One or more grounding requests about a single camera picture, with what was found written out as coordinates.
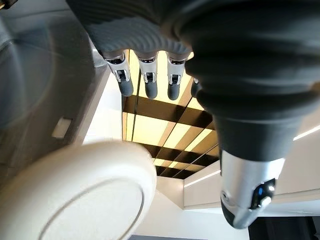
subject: light strip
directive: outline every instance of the light strip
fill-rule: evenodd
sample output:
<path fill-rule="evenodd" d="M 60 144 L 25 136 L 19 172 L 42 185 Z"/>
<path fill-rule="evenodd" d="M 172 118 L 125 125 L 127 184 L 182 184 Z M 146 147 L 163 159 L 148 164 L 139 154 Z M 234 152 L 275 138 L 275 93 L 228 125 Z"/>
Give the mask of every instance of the light strip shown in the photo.
<path fill-rule="evenodd" d="M 313 134 L 314 132 L 316 132 L 318 130 L 320 130 L 320 125 L 315 126 L 314 128 L 312 128 L 312 129 L 310 129 L 308 131 L 305 131 L 304 133 L 299 134 L 298 136 L 293 138 L 293 141 L 301 139 L 301 138 L 303 138 L 303 137 L 305 137 L 305 136 L 307 136 L 309 134 Z"/>
<path fill-rule="evenodd" d="M 184 187 L 185 187 L 185 188 L 186 188 L 186 187 L 189 187 L 189 186 L 191 186 L 191 185 L 193 185 L 193 184 L 196 184 L 196 183 L 198 183 L 198 182 L 200 182 L 200 181 L 202 181 L 202 180 L 205 180 L 205 179 L 207 179 L 207 178 L 210 178 L 210 177 L 212 177 L 212 176 L 214 176 L 214 175 L 217 175 L 217 174 L 219 174 L 219 173 L 221 173 L 221 170 L 215 171 L 215 172 L 210 173 L 210 174 L 208 174 L 208 175 L 206 175 L 206 176 L 203 176 L 203 177 L 201 177 L 201 178 L 199 178 L 199 179 L 197 179 L 197 180 L 194 180 L 194 181 L 192 181 L 192 182 L 189 182 L 188 184 L 184 185 Z"/>
<path fill-rule="evenodd" d="M 177 164 L 178 164 L 177 161 L 173 161 L 173 162 L 168 166 L 168 168 L 173 169 Z"/>

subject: ribbed rubber surface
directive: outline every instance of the ribbed rubber surface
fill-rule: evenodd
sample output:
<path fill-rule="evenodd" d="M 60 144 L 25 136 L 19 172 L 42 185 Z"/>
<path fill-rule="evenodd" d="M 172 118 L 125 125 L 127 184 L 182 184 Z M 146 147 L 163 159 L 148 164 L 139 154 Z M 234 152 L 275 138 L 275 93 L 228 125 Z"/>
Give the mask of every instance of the ribbed rubber surface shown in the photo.
<path fill-rule="evenodd" d="M 132 49 L 183 54 L 191 51 L 160 33 L 149 0 L 67 0 L 67 3 L 101 52 Z"/>

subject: white wall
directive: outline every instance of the white wall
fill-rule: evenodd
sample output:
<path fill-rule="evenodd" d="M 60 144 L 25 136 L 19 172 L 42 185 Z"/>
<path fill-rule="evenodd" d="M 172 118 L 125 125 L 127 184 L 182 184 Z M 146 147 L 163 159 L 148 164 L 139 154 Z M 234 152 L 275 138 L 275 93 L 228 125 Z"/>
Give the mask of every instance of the white wall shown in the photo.
<path fill-rule="evenodd" d="M 121 139 L 122 99 L 117 80 L 111 73 L 105 84 L 83 144 Z"/>
<path fill-rule="evenodd" d="M 203 240 L 249 240 L 248 229 L 232 228 L 224 216 L 180 209 L 156 191 L 150 210 L 135 235 Z"/>
<path fill-rule="evenodd" d="M 156 189 L 179 208 L 184 209 L 184 180 L 158 176 Z"/>

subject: ceiling light panel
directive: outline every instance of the ceiling light panel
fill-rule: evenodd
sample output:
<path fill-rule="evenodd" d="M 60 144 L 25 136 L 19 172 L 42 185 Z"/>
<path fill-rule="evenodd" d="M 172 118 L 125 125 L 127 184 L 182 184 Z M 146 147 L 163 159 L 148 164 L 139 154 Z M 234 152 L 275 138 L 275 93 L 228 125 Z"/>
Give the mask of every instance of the ceiling light panel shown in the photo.
<path fill-rule="evenodd" d="M 165 141 L 164 147 L 174 149 L 176 145 L 180 142 L 180 140 L 184 137 L 187 131 L 190 129 L 190 125 L 177 123 L 172 132 L 170 133 L 169 137 Z"/>
<path fill-rule="evenodd" d="M 128 134 L 132 134 L 132 130 L 129 128 L 131 122 L 133 123 L 134 114 L 127 114 L 127 140 Z M 168 121 L 160 120 L 152 117 L 136 115 L 133 133 L 133 142 L 141 144 L 149 144 L 157 146 L 166 127 Z"/>
<path fill-rule="evenodd" d="M 195 97 L 191 99 L 187 107 L 191 109 L 198 109 L 198 110 L 204 111 L 204 108 L 198 103 Z"/>
<path fill-rule="evenodd" d="M 173 162 L 169 165 L 169 168 L 173 169 L 177 164 L 178 164 L 177 161 L 173 161 Z"/>
<path fill-rule="evenodd" d="M 154 160 L 154 162 L 153 162 L 153 164 L 155 165 L 155 166 L 160 166 L 160 167 L 169 167 L 170 166 L 170 164 L 172 163 L 173 161 L 169 161 L 169 160 L 164 160 L 164 159 L 159 159 L 159 158 L 157 158 L 157 159 L 155 159 Z"/>
<path fill-rule="evenodd" d="M 192 152 L 192 150 L 210 133 L 211 129 L 204 129 L 190 144 L 186 147 L 185 151 Z"/>
<path fill-rule="evenodd" d="M 188 171 L 191 171 L 191 172 L 198 172 L 198 171 L 200 171 L 200 170 L 202 170 L 204 168 L 205 168 L 205 166 L 191 164 L 185 170 L 188 170 Z"/>
<path fill-rule="evenodd" d="M 132 113 L 127 113 L 126 114 L 126 140 L 127 141 L 132 141 L 132 131 L 134 129 L 134 117 L 135 115 Z"/>

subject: robotic hand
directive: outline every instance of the robotic hand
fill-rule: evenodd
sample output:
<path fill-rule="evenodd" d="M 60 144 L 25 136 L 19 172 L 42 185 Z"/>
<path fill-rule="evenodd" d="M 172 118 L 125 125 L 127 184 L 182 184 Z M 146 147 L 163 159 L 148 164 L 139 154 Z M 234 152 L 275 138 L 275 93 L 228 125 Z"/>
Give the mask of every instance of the robotic hand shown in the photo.
<path fill-rule="evenodd" d="M 194 57 L 186 63 L 186 58 L 168 55 L 168 69 L 182 69 L 179 74 L 168 75 L 168 95 L 170 99 L 179 95 L 185 64 L 186 72 L 195 79 L 193 95 L 213 115 L 218 134 L 224 216 L 234 228 L 250 225 L 271 202 L 276 180 L 303 116 L 319 102 L 312 86 L 320 79 L 320 3 L 304 0 L 67 0 L 67 3 L 103 56 L 125 49 L 136 53 L 165 50 L 180 55 L 193 50 Z M 144 59 L 139 53 L 148 96 L 154 98 L 156 54 Z M 105 58 L 111 69 L 119 71 L 112 59 Z M 130 77 L 128 72 L 123 78 L 120 75 L 119 85 Z"/>

